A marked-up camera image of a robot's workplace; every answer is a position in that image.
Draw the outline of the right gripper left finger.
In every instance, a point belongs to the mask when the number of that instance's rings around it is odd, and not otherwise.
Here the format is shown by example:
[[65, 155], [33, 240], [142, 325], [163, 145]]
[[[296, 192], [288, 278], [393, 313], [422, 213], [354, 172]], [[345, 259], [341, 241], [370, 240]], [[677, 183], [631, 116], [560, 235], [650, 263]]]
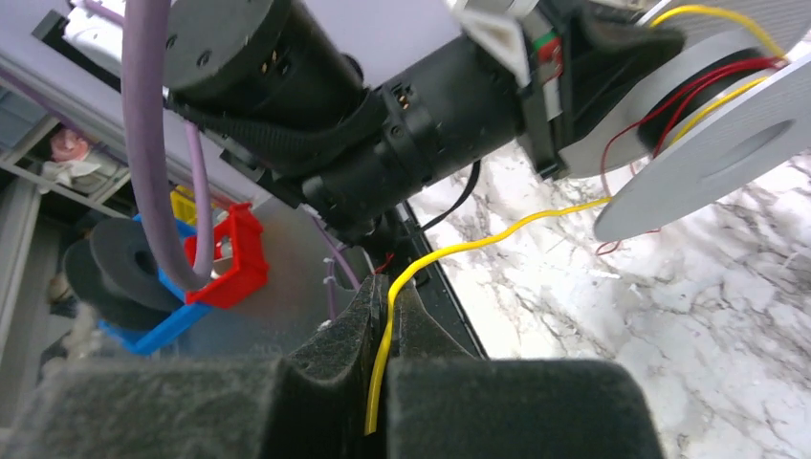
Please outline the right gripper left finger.
[[34, 391], [5, 458], [363, 458], [388, 280], [287, 356], [84, 360]]

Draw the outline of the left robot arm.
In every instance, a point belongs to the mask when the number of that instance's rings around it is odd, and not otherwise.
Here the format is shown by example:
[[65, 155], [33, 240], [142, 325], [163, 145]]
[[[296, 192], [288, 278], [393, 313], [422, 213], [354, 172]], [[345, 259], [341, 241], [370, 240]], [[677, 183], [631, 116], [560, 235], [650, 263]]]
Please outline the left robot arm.
[[306, 205], [348, 240], [378, 229], [402, 201], [511, 141], [543, 177], [686, 35], [613, 19], [587, 1], [536, 1], [504, 16], [491, 4], [376, 87], [301, 1], [179, 1], [168, 17], [168, 106], [243, 147], [260, 185]]

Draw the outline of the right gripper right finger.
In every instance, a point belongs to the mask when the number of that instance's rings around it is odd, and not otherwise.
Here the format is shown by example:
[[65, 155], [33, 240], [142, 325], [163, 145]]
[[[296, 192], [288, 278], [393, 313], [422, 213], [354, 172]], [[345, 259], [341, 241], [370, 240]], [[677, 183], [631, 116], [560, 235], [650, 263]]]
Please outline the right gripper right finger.
[[396, 301], [397, 355], [386, 368], [390, 458], [659, 458], [646, 397], [603, 360], [483, 360], [427, 312], [412, 287]]

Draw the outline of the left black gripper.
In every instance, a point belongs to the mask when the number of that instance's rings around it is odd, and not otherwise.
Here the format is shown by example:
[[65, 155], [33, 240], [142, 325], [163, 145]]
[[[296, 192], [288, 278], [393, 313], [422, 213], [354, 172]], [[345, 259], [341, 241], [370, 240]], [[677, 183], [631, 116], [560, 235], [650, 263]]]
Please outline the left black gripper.
[[619, 24], [591, 12], [526, 12], [517, 23], [529, 74], [515, 92], [515, 141], [543, 180], [566, 176], [562, 148], [584, 139], [686, 44], [677, 29]]

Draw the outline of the white perforated cable spool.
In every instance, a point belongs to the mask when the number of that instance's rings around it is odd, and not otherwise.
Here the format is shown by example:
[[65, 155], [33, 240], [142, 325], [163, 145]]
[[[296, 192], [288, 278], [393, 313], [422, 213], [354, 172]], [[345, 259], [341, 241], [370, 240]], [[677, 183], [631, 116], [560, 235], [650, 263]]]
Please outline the white perforated cable spool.
[[674, 1], [660, 1], [641, 18], [662, 19], [682, 31], [685, 50], [637, 83], [583, 139], [561, 155], [576, 178], [597, 176], [642, 158], [648, 164], [612, 195], [594, 226], [613, 242], [656, 230], [748, 184], [810, 144], [810, 56], [778, 70], [764, 69], [732, 82], [734, 99], [697, 105], [703, 119], [678, 122], [663, 141], [644, 142], [628, 126], [718, 60], [760, 50], [742, 26], [697, 14], [672, 16]]

